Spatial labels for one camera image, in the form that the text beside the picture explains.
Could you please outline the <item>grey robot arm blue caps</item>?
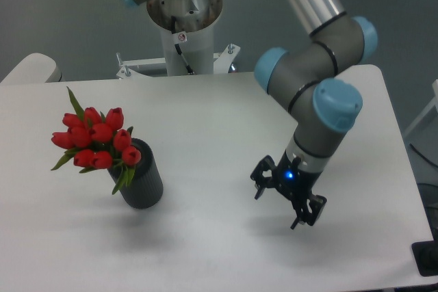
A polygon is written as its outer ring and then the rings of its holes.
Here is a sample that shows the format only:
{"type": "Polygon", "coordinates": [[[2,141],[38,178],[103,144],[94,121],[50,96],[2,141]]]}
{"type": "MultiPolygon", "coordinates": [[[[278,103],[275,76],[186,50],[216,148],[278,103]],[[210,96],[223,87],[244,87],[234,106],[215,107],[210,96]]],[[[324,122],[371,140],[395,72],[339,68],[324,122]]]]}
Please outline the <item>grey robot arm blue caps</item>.
{"type": "MultiPolygon", "coordinates": [[[[168,75],[211,74],[218,65],[212,44],[201,36],[219,19],[222,0],[123,0],[146,4],[163,31],[168,75]]],[[[295,121],[296,130],[279,162],[264,157],[251,179],[258,195],[275,189],[289,200],[296,224],[313,225],[325,204],[313,186],[344,136],[353,127],[363,101],[359,91],[338,79],[377,48],[376,30],[366,18],[350,17],[339,0],[289,0],[311,44],[293,55],[276,47],[256,63],[254,76],[295,121]]]]}

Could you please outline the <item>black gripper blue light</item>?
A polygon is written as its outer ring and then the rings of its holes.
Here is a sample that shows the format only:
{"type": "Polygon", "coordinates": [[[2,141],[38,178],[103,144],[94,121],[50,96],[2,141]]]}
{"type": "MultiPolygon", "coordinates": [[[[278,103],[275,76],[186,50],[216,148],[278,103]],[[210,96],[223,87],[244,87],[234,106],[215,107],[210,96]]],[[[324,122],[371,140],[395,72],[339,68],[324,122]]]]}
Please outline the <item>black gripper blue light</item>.
{"type": "Polygon", "coordinates": [[[281,193],[286,194],[286,198],[292,201],[296,212],[296,219],[291,225],[292,230],[298,224],[313,226],[327,203],[324,196],[312,194],[312,188],[322,171],[301,170],[298,168],[299,160],[289,160],[284,152],[276,167],[273,158],[266,155],[250,174],[257,190],[254,197],[256,200],[263,195],[265,189],[276,189],[278,182],[281,184],[281,193]]]}

